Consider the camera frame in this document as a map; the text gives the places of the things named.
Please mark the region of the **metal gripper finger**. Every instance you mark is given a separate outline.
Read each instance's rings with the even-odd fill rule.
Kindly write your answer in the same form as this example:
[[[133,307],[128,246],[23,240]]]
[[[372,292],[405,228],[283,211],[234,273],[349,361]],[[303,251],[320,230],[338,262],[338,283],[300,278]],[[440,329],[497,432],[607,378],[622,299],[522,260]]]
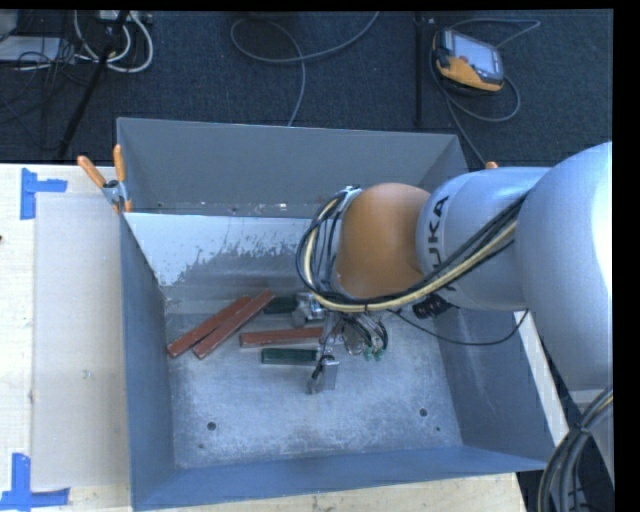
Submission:
[[[333,355],[323,355],[316,363],[306,384],[308,394],[317,394],[335,389],[339,361]]]
[[[302,328],[310,322],[324,320],[326,311],[311,292],[298,292],[291,317],[293,326]]]

